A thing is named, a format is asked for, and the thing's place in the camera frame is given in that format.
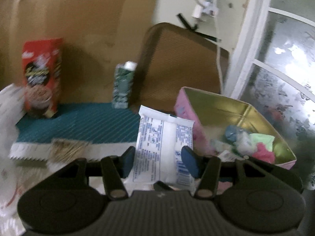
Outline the white wet wipes pack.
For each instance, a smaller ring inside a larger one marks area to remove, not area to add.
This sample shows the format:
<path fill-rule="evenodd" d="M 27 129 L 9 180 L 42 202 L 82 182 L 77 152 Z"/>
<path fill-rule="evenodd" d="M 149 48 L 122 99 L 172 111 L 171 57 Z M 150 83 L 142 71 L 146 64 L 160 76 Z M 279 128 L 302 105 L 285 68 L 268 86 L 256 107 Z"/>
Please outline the white wet wipes pack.
<path fill-rule="evenodd" d="M 130 183 L 162 181 L 193 191 L 195 179 L 182 161 L 182 147 L 193 147 L 194 121 L 174 117 L 149 107 L 139 109 L 140 123 Z"/>

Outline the pink fluffy sock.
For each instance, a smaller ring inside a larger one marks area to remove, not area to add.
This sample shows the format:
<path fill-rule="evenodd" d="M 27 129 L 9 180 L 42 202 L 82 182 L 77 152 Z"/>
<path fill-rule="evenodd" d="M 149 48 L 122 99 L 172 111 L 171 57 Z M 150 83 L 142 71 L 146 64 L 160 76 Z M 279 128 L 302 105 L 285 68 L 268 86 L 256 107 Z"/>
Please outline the pink fluffy sock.
<path fill-rule="evenodd" d="M 257 151 L 251 155 L 252 157 L 260 161 L 267 162 L 269 164 L 275 163 L 274 153 L 272 151 L 268 151 L 266 146 L 262 142 L 256 144 L 256 149 Z"/>

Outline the teal patterned mat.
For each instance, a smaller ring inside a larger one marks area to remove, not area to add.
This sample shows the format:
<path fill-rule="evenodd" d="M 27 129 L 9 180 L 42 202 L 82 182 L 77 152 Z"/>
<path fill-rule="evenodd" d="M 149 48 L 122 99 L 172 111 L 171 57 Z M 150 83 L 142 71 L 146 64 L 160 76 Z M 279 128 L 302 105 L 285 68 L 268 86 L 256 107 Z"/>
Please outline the teal patterned mat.
<path fill-rule="evenodd" d="M 52 118 L 29 115 L 17 123 L 18 142 L 50 143 L 55 138 L 93 144 L 126 143 L 137 140 L 140 116 L 110 103 L 60 104 Z"/>

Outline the clear packet of toothpicks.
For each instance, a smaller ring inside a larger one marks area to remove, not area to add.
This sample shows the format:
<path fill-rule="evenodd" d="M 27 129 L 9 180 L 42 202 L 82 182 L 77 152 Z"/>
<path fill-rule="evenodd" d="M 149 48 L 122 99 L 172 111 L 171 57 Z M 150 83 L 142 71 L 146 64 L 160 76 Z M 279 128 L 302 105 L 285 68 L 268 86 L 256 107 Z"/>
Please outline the clear packet of toothpicks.
<path fill-rule="evenodd" d="M 83 158 L 90 145 L 91 143 L 86 141 L 54 138 L 46 164 L 53 171 L 63 168 L 72 161 Z"/>

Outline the pink macaron tin box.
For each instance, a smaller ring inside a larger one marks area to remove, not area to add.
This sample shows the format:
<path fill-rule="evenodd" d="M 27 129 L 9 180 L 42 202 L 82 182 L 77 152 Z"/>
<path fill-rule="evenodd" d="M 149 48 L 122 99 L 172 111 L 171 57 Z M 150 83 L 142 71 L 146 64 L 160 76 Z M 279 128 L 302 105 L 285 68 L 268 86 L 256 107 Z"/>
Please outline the pink macaron tin box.
<path fill-rule="evenodd" d="M 216 93 L 183 87 L 179 91 L 174 109 L 177 117 L 194 122 L 192 150 L 182 154 L 185 162 L 192 162 L 193 158 L 214 156 L 216 152 L 210 141 L 214 139 L 225 142 L 226 128 L 236 126 L 250 133 L 274 136 L 272 147 L 281 180 L 302 191 L 301 179 L 291 170 L 296 163 L 295 154 L 267 119 L 251 104 Z"/>

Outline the green cloth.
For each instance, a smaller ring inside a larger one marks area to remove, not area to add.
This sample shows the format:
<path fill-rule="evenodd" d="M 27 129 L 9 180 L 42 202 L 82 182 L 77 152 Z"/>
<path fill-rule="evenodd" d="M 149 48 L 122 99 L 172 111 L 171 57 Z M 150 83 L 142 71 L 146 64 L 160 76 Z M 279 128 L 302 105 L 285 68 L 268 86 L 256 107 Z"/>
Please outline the green cloth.
<path fill-rule="evenodd" d="M 273 135 L 260 134 L 260 133 L 251 133 L 249 134 L 250 140 L 254 146 L 258 143 L 263 143 L 267 151 L 273 151 L 273 142 L 275 137 Z"/>

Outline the green drink carton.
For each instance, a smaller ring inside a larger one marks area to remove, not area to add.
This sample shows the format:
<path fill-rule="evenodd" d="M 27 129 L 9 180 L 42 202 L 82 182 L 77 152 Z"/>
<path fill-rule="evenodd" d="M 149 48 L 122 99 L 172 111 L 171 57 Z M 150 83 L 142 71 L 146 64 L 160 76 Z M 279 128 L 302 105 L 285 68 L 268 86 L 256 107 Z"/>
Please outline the green drink carton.
<path fill-rule="evenodd" d="M 114 73 L 114 87 L 112 98 L 113 108 L 128 108 L 136 67 L 137 63 L 133 61 L 127 61 L 116 66 Z"/>

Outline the white plastic bag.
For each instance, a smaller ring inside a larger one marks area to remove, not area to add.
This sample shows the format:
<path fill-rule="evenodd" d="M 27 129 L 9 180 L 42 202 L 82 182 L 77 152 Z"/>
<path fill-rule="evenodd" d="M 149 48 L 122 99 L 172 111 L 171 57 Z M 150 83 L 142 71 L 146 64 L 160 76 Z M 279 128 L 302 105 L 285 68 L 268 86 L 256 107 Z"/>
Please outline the white plastic bag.
<path fill-rule="evenodd" d="M 16 142 L 18 121 L 25 115 L 23 111 L 24 90 L 10 84 L 1 90 L 1 235 L 21 235 L 23 226 L 17 216 L 17 203 L 33 183 L 44 176 L 31 169 L 25 174 L 11 159 L 11 148 Z"/>

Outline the red snack box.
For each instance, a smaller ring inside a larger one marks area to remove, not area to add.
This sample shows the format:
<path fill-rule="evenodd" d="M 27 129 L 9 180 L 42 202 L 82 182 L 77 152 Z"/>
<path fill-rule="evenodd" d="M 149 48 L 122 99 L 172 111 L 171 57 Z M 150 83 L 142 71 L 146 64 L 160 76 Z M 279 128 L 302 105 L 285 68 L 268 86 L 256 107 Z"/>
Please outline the red snack box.
<path fill-rule="evenodd" d="M 62 38 L 27 41 L 22 48 L 25 109 L 35 117 L 51 118 L 61 93 Z"/>

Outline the white power adapter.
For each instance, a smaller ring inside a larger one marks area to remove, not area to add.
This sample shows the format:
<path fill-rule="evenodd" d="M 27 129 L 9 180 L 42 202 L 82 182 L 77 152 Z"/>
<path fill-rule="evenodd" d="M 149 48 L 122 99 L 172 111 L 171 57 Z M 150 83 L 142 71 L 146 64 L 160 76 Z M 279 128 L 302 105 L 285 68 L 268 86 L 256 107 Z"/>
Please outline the white power adapter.
<path fill-rule="evenodd" d="M 203 16 L 209 16 L 212 18 L 216 18 L 218 14 L 218 7 L 217 3 L 215 0 L 205 0 L 204 2 L 204 7 L 197 4 L 193 10 L 192 13 L 192 18 L 201 20 Z"/>

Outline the white frosted window frame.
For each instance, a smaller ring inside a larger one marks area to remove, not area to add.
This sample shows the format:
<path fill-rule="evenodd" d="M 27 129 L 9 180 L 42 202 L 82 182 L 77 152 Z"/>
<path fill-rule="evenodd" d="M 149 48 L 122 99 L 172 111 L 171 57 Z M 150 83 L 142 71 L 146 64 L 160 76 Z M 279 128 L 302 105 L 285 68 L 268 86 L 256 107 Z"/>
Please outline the white frosted window frame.
<path fill-rule="evenodd" d="M 224 94 L 314 104 L 314 0 L 249 0 Z"/>

